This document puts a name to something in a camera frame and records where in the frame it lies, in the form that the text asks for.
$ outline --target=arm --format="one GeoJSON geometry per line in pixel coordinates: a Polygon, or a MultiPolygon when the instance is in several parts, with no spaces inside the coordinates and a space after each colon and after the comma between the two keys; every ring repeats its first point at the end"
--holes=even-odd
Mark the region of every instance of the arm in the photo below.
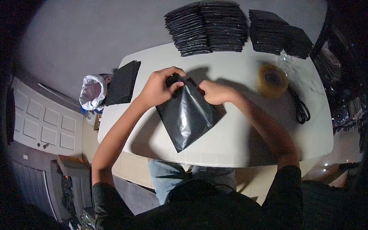
{"type": "Polygon", "coordinates": [[[169,100],[173,92],[184,85],[176,82],[170,88],[166,87],[165,80],[173,73],[185,76],[184,71],[176,67],[153,72],[140,95],[106,134],[92,161],[92,185],[103,182],[114,186],[111,168],[138,120],[149,108],[169,100]]]}
{"type": "Polygon", "coordinates": [[[287,165],[299,168],[299,161],[293,140],[288,132],[249,99],[235,89],[211,81],[203,81],[199,87],[205,91],[208,103],[219,105],[224,102],[234,104],[249,119],[249,122],[261,135],[270,151],[278,159],[278,169],[287,165]]]}

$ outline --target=person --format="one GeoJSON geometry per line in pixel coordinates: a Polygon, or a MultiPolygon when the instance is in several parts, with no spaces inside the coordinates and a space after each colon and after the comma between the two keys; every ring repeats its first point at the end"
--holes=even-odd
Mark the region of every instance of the person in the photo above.
{"type": "Polygon", "coordinates": [[[92,193],[96,229],[299,229],[301,228],[301,171],[295,145],[288,132],[257,105],[233,88],[202,81],[199,88],[213,105],[232,103],[259,132],[278,159],[278,170],[262,206],[233,191],[231,170],[193,171],[188,178],[181,166],[161,160],[148,163],[159,207],[133,216],[114,188],[112,166],[128,136],[151,107],[169,100],[183,82],[167,88],[165,80],[185,72],[170,67],[153,72],[140,95],[107,133],[92,162],[92,193]],[[205,176],[222,178],[214,184],[205,176]]]}

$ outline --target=tile floor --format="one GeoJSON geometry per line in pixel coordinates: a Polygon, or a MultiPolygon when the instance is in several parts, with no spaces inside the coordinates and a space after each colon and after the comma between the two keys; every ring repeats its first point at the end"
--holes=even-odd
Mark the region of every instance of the tile floor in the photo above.
{"type": "MultiPolygon", "coordinates": [[[[99,145],[97,135],[92,126],[84,120],[82,152],[90,163],[99,145]]],[[[325,164],[358,162],[360,158],[358,131],[339,132],[334,136],[334,148],[330,154],[300,162],[302,177],[303,179],[312,179],[321,175],[325,172],[323,171],[325,164]]],[[[114,175],[125,180],[154,188],[149,176],[147,162],[148,159],[145,157],[122,152],[112,171],[114,175]]],[[[256,201],[262,204],[276,171],[276,165],[236,168],[237,191],[248,197],[258,197],[256,201]]]]}

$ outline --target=marble table top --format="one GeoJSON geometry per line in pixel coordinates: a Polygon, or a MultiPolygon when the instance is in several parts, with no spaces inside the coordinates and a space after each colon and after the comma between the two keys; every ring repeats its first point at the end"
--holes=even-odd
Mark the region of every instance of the marble table top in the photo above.
{"type": "MultiPolygon", "coordinates": [[[[243,51],[214,52],[180,57],[173,43],[156,46],[123,58],[120,67],[132,60],[141,61],[133,97],[141,92],[149,75],[156,70],[177,66],[199,84],[204,79],[232,84],[285,127],[300,150],[301,160],[328,154],[333,149],[333,131],[327,97],[310,58],[293,58],[286,66],[288,78],[307,105],[311,120],[300,125],[295,118],[291,96],[268,99],[257,92],[258,68],[273,63],[285,68],[276,55],[255,52],[249,39],[243,51]]],[[[107,106],[102,114],[98,141],[101,142],[129,104],[107,106]]],[[[231,103],[224,104],[225,116],[206,134],[177,153],[160,117],[153,107],[138,121],[124,151],[137,155],[192,165],[246,167],[276,164],[267,146],[247,118],[231,103]]]]}

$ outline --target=tape roll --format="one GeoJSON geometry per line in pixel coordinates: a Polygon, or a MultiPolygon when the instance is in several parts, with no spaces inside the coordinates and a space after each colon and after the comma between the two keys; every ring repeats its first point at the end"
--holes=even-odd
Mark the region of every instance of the tape roll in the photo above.
{"type": "Polygon", "coordinates": [[[258,78],[258,91],[268,98],[281,97],[289,86],[285,73],[271,64],[266,64],[259,68],[258,78]]]}

